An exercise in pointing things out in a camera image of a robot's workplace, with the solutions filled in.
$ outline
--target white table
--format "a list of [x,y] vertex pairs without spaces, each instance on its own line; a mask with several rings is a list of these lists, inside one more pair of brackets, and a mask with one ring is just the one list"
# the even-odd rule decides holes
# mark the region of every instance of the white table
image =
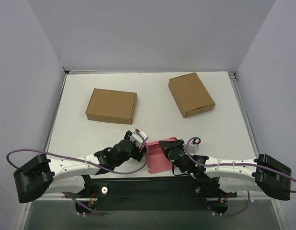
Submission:
[[[236,96],[227,72],[198,72],[216,103],[214,110],[183,118],[168,88],[170,78],[187,73],[71,74],[67,76],[58,108],[49,152],[82,157],[123,139],[126,131],[138,128],[148,142],[176,137],[202,140],[200,155],[222,159],[255,158]],[[89,121],[85,110],[94,88],[137,92],[138,101],[132,125]],[[133,159],[116,171],[128,172],[143,164]],[[98,178],[172,176],[171,171],[150,174],[145,167],[132,175],[107,173]]]

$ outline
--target white knob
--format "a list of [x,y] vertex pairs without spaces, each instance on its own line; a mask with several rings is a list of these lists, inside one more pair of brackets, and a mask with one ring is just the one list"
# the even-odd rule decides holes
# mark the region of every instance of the white knob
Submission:
[[103,194],[107,194],[108,193],[108,188],[107,187],[102,187],[101,192]]

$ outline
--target cardboard box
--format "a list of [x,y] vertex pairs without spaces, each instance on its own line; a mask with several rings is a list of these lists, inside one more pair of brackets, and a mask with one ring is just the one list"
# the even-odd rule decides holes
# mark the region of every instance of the cardboard box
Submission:
[[183,117],[210,111],[215,106],[196,73],[172,78],[168,87]]
[[136,104],[136,92],[94,89],[85,114],[92,121],[130,125]]

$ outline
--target black wire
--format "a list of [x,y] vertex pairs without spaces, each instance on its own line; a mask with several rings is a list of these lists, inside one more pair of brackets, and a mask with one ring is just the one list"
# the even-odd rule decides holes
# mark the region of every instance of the black wire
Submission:
[[175,172],[174,172],[174,165],[173,165],[173,163],[171,163],[171,171],[172,171],[172,174],[174,176],[185,176],[185,175],[187,175],[186,173],[182,173],[182,174],[176,175]]

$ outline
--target pink tray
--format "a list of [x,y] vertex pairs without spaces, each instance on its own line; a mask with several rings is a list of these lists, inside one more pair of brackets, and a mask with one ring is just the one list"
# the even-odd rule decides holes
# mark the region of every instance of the pink tray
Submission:
[[[177,138],[168,138],[165,139],[164,141],[174,141],[178,140]],[[161,146],[159,145],[159,141],[154,141],[147,143],[148,148],[149,148],[149,156],[148,156],[148,173],[160,173],[164,171],[171,170],[171,161],[169,161],[162,149]]]

